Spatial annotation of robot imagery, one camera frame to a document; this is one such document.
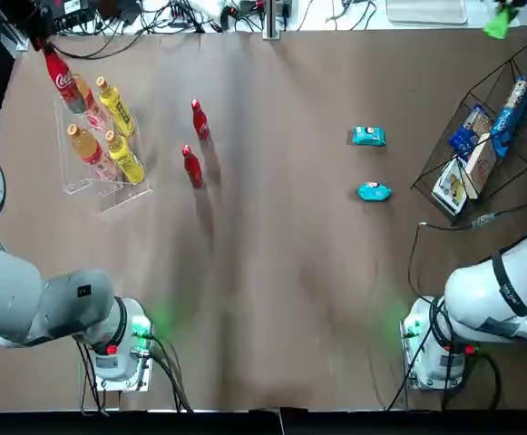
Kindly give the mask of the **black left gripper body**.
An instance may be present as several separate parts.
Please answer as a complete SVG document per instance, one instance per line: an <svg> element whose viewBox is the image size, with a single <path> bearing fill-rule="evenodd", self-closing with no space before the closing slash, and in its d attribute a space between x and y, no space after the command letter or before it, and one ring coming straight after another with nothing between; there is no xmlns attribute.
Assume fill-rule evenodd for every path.
<svg viewBox="0 0 527 435"><path fill-rule="evenodd" d="M23 25L27 36L52 36L56 32L54 11L49 5L34 5Z"/></svg>

